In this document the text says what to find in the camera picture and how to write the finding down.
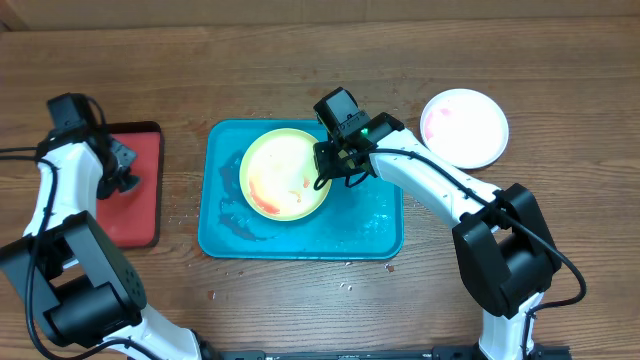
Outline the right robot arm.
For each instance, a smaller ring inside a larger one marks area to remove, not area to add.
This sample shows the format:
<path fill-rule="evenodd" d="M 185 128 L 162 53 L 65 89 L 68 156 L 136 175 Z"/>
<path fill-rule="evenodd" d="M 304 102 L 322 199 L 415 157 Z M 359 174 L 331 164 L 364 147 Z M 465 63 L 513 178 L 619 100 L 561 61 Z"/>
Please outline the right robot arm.
<path fill-rule="evenodd" d="M 483 329 L 464 359 L 567 359 L 566 348 L 532 338 L 535 310 L 561 261 L 533 194 L 520 184 L 502 190 L 447 164 L 388 113 L 370 117 L 339 87 L 314 107 L 328 139 L 314 147 L 329 180 L 377 177 L 412 195 L 452 231 L 462 282 L 483 310 Z"/>

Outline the white plate with red stain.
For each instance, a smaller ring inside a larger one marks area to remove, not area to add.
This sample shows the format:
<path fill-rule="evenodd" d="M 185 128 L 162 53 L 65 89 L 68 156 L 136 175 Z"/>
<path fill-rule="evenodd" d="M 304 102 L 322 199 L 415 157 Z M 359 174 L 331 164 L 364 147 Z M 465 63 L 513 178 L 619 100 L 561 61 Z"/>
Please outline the white plate with red stain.
<path fill-rule="evenodd" d="M 509 124 L 500 106 L 472 89 L 449 89 L 423 108 L 420 135 L 425 146 L 461 169 L 478 169 L 498 160 L 507 148 Z"/>

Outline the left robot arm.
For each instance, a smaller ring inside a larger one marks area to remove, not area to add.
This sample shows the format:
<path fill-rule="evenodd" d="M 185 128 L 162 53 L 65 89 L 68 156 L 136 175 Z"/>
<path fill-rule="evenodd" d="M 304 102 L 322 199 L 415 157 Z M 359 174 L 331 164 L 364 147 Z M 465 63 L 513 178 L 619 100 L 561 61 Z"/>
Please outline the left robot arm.
<path fill-rule="evenodd" d="M 97 203 L 140 182 L 137 153 L 116 140 L 97 101 L 66 93 L 47 102 L 53 129 L 35 147 L 9 148 L 4 161 L 29 161 L 40 172 L 31 221 L 1 249 L 1 270 L 24 304 L 30 340 L 76 344 L 86 359 L 105 349 L 130 359 L 216 359 L 195 331 L 148 304 L 133 265 L 97 221 Z"/>

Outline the yellow-green plate with red stain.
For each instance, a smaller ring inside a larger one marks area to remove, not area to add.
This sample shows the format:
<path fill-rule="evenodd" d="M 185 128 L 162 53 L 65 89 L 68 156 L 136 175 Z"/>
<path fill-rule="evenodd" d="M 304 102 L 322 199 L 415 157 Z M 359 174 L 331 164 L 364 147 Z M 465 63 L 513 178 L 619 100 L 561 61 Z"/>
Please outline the yellow-green plate with red stain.
<path fill-rule="evenodd" d="M 318 140 L 293 128 L 269 131 L 245 152 L 239 170 L 241 193 L 258 214 L 275 221 L 302 219 L 317 210 L 332 183 L 314 188 L 319 177 L 313 146 Z"/>

